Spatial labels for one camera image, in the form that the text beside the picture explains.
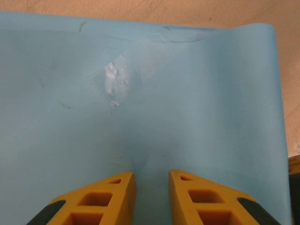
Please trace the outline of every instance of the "yellow plastic part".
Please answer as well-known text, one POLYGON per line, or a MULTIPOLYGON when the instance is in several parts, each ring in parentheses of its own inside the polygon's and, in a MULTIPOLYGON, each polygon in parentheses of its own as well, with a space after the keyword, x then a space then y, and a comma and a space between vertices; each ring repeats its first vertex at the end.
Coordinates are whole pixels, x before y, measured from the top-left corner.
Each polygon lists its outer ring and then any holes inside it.
POLYGON ((169 172, 173 225, 259 225, 238 202, 251 196, 180 170, 169 172))
POLYGON ((47 225, 131 225, 135 197, 133 173, 120 173, 53 199, 66 203, 47 225))
POLYGON ((289 175, 300 173, 300 156, 289 158, 289 175))

